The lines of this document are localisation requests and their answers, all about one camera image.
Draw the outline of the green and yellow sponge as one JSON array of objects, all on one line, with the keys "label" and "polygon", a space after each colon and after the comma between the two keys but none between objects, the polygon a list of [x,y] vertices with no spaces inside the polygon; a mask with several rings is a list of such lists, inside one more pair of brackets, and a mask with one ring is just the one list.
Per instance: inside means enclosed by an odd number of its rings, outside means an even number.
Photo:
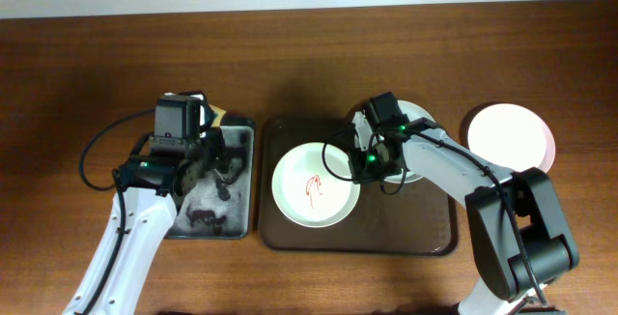
[{"label": "green and yellow sponge", "polygon": [[226,111],[220,107],[209,105],[204,108],[204,122],[203,124],[207,127],[219,127],[222,123],[223,117],[225,116]]}]

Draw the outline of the pale green stained plate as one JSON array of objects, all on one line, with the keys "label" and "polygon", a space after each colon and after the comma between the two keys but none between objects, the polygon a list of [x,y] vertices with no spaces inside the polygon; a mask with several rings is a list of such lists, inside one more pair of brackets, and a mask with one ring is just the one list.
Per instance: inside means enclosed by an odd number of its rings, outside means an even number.
[{"label": "pale green stained plate", "polygon": [[[435,120],[429,112],[415,103],[407,100],[398,100],[398,105],[402,113],[405,114],[411,122],[420,118],[426,118],[432,122]],[[358,134],[356,140],[354,141],[354,145],[362,151],[367,151],[372,129],[367,118],[365,117],[365,114],[361,111],[356,111],[353,114],[351,122],[354,124],[355,131]],[[413,172],[407,172],[404,183],[413,183],[421,179],[422,176]]]}]

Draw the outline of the white plate with red stain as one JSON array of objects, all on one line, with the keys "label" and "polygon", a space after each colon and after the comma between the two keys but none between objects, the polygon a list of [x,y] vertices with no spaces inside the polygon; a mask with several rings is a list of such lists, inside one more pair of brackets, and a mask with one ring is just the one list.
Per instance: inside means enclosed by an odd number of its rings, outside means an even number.
[{"label": "white plate with red stain", "polygon": [[350,181],[349,158],[321,142],[292,148],[277,162],[271,192],[290,221],[307,228],[332,226],[357,204],[361,186]]}]

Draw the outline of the white front plate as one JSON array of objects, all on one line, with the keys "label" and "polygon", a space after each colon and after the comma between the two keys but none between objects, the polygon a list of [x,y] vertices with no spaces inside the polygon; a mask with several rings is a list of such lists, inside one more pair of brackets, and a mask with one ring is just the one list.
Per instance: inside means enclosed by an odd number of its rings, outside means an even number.
[{"label": "white front plate", "polygon": [[495,103],[475,113],[465,141],[476,155],[518,172],[536,167],[548,172],[556,144],[548,124],[521,105]]}]

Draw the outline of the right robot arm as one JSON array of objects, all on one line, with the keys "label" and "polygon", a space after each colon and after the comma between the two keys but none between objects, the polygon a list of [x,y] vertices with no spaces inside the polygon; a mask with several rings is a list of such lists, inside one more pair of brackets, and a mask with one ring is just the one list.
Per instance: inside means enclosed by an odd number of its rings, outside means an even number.
[{"label": "right robot arm", "polygon": [[401,112],[356,112],[351,129],[355,183],[412,172],[464,206],[480,278],[456,313],[514,314],[532,300],[545,303],[545,287],[578,266],[575,238],[544,171],[492,164],[434,121]]}]

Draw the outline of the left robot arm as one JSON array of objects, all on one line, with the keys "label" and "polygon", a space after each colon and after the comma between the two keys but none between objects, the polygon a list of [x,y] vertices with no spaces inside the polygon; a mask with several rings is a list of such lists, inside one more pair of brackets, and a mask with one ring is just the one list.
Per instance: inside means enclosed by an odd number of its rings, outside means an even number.
[{"label": "left robot arm", "polygon": [[134,312],[160,244],[235,240],[249,227],[254,129],[203,133],[197,154],[132,152],[113,170],[113,205],[68,314]]}]

